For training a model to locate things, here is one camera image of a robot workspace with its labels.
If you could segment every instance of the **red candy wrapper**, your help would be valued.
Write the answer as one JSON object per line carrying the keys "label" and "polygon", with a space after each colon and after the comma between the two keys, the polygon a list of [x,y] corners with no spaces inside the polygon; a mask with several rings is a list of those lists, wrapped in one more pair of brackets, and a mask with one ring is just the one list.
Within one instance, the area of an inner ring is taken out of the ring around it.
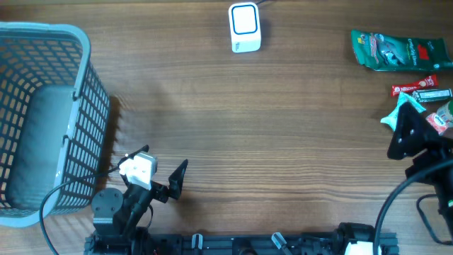
{"label": "red candy wrapper", "polygon": [[430,76],[424,78],[421,81],[416,81],[411,84],[393,85],[391,87],[391,96],[397,96],[397,95],[399,95],[400,92],[409,93],[412,91],[416,91],[418,89],[427,89],[427,88],[436,87],[437,85],[438,85],[437,76],[435,74],[433,74],[433,75],[430,75]]}

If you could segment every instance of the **plastic basket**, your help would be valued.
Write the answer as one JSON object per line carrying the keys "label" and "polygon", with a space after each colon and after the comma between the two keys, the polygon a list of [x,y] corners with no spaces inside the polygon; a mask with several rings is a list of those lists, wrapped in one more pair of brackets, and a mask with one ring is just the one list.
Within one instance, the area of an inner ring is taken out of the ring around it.
{"label": "plastic basket", "polygon": [[[0,225],[39,221],[55,186],[98,170],[110,101],[72,25],[0,22]],[[96,180],[54,193],[48,214],[86,207]]]}

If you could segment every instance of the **white device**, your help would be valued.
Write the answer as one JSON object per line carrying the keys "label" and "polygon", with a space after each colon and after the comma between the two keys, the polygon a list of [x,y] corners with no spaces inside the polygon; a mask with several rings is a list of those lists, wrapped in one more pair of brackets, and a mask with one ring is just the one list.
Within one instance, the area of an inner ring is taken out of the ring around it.
{"label": "white device", "polygon": [[157,159],[140,152],[133,159],[127,159],[120,165],[121,176],[129,183],[151,190],[151,179],[157,171]]}
{"label": "white device", "polygon": [[261,46],[260,14],[255,3],[233,4],[229,7],[231,46],[235,53],[256,51]]}

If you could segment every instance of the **white cube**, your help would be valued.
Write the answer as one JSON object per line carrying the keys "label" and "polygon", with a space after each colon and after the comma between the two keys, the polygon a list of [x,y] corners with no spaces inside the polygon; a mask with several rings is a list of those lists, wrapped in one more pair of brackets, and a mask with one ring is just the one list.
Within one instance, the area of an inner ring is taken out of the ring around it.
{"label": "white cube", "polygon": [[261,46],[260,14],[254,3],[229,7],[231,48],[235,53],[256,51]]}

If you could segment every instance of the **wood grain surface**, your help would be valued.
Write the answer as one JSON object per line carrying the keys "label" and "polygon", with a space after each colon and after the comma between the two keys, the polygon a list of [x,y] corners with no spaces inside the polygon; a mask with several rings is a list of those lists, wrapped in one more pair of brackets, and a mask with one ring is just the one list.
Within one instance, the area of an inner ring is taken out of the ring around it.
{"label": "wood grain surface", "polygon": [[[374,224],[410,160],[386,158],[392,131],[379,123],[396,105],[392,84],[425,77],[373,72],[352,52],[351,29],[446,38],[451,1],[273,1],[260,6],[259,51],[231,51],[231,3],[4,6],[3,21],[70,23],[91,39],[91,60],[112,110],[103,169],[148,144],[156,180],[189,159],[179,201],[153,202],[153,233],[271,234]],[[438,75],[441,87],[451,72]],[[124,190],[111,174],[100,187]],[[431,193],[416,184],[392,205],[384,230],[401,254],[451,254],[415,211]],[[423,208],[448,238],[437,201]],[[149,220],[145,215],[141,225]],[[81,254],[91,209],[46,219],[61,254]],[[39,225],[0,227],[1,254],[49,254]]]}

